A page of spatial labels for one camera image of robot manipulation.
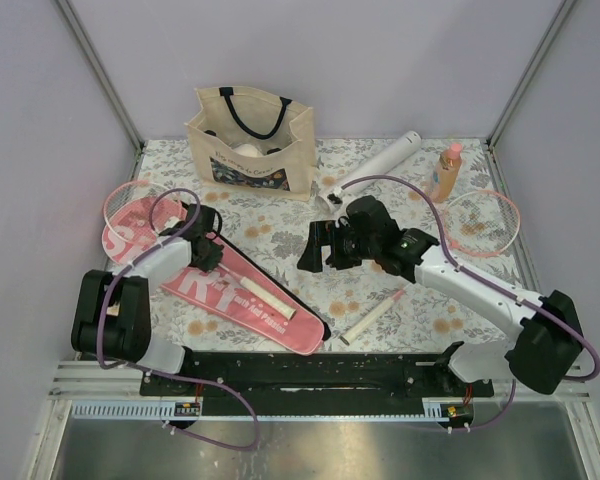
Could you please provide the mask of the white shuttlecock tube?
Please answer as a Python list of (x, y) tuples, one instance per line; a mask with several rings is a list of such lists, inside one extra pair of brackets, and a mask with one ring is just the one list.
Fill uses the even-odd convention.
[[(370, 159), (364, 160), (356, 169), (338, 179), (333, 186), (323, 188), (317, 194), (316, 205), (322, 211), (329, 214), (340, 212), (350, 202), (356, 199), (367, 187), (372, 185), (375, 180), (360, 181), (347, 188), (344, 187), (345, 184), (362, 177), (388, 174), (407, 158), (415, 154), (420, 149), (421, 143), (422, 139), (418, 133), (415, 131), (406, 132)], [(329, 194), (335, 186), (339, 186), (343, 190), (343, 203), (341, 205), (331, 205), (326, 199), (326, 195)]]

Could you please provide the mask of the pink badminton racket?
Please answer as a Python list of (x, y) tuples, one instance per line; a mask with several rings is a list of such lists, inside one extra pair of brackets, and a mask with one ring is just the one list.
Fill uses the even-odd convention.
[[(106, 227), (115, 238), (136, 247), (138, 253), (122, 260), (113, 273), (112, 285), (107, 288), (104, 301), (106, 307), (131, 278), (139, 278), (144, 292), (150, 294), (191, 267), (190, 243), (180, 235), (195, 223), (201, 206), (199, 197), (191, 190), (168, 189), (147, 181), (125, 183), (109, 195), (103, 208)], [(223, 256), (216, 268), (224, 270), (283, 317), (294, 316), (294, 307), (231, 270), (223, 263)]]
[(518, 207), (493, 190), (474, 190), (452, 200), (441, 220), (447, 246), (477, 258), (498, 256), (516, 239), (521, 217)]

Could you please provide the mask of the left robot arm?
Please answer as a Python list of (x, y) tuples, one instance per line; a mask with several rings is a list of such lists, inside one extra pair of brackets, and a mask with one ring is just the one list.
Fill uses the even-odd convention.
[(163, 230), (154, 244), (114, 271), (90, 270), (81, 282), (71, 346), (97, 360), (162, 371), (162, 383), (176, 395), (196, 386), (186, 349), (152, 334), (150, 296), (188, 267), (215, 269), (223, 246), (215, 242), (222, 218), (212, 207), (192, 204), (186, 218)]

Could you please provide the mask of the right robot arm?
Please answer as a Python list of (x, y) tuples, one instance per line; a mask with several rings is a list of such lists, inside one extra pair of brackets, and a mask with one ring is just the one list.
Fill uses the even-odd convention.
[(554, 393), (584, 348), (573, 300), (521, 289), (450, 256), (437, 238), (417, 228), (401, 228), (372, 196), (351, 203), (337, 220), (313, 221), (298, 260), (300, 270), (325, 266), (345, 270), (373, 260), (382, 270), (434, 289), (468, 307), (506, 338), (482, 344), (459, 342), (444, 353), (435, 383), (455, 396), (478, 380), (517, 380), (545, 395)]

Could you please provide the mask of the white item inside bag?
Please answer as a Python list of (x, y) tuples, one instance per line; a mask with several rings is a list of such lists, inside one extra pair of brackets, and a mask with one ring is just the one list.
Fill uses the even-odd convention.
[(234, 151), (239, 155), (250, 158), (259, 158), (263, 156), (262, 152), (259, 150), (258, 147), (248, 143), (236, 146), (234, 148)]

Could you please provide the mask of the beige canvas tote bag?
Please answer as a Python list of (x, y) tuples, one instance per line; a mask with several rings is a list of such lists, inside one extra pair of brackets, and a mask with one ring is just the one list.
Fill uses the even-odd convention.
[(196, 91), (200, 111), (187, 124), (200, 180), (306, 201), (317, 168), (314, 109), (251, 87)]

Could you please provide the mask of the floral tablecloth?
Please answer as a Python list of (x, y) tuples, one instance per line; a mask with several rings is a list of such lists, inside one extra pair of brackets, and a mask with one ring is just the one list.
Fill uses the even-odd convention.
[[(146, 144), (136, 177), (168, 188), (195, 191), (205, 205), (223, 218), (223, 235), (304, 301), (329, 326), (332, 337), (322, 345), (327, 352), (442, 352), (454, 341), (488, 342), (503, 335), (490, 322), (459, 302), (418, 285), (409, 285), (402, 298), (352, 346), (339, 340), (368, 311), (406, 282), (382, 272), (372, 262), (351, 270), (325, 268), (309, 274), (295, 265), (306, 242), (309, 222), (324, 218), (315, 203), (322, 187), (331, 186), (373, 157), (393, 140), (319, 139), (316, 141), (317, 173), (307, 202), (279, 199), (251, 192), (206, 186), (198, 180), (186, 140), (150, 140)], [(390, 172), (419, 188), (426, 187), (439, 154), (452, 143), (463, 146), (463, 165), (451, 199), (476, 189), (494, 188), (491, 156), (477, 138), (424, 139), (420, 150)], [(437, 236), (427, 205), (405, 186), (377, 181), (363, 193), (374, 195), (387, 207), (402, 228), (416, 227)], [(499, 256), (466, 262), (502, 280), (540, 291), (530, 263), (516, 251), (517, 244)], [(263, 336), (205, 312), (185, 300), (158, 290), (151, 298), (153, 333), (192, 350), (284, 351)]]

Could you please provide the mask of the peach lotion bottle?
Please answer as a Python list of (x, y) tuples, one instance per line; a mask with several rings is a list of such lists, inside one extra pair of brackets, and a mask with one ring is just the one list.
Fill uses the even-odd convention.
[(427, 195), (434, 203), (444, 202), (451, 194), (462, 165), (463, 146), (452, 143), (438, 158), (432, 171)]

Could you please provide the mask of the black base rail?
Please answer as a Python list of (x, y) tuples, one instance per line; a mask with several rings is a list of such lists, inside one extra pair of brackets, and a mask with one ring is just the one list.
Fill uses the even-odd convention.
[(143, 396), (198, 397), (205, 416), (238, 416), (244, 407), (217, 386), (197, 387), (191, 378), (223, 383), (249, 402), (259, 417), (416, 415), (426, 399), (447, 402), (491, 398), (491, 382), (468, 385), (437, 354), (192, 352), (181, 380), (152, 375)]

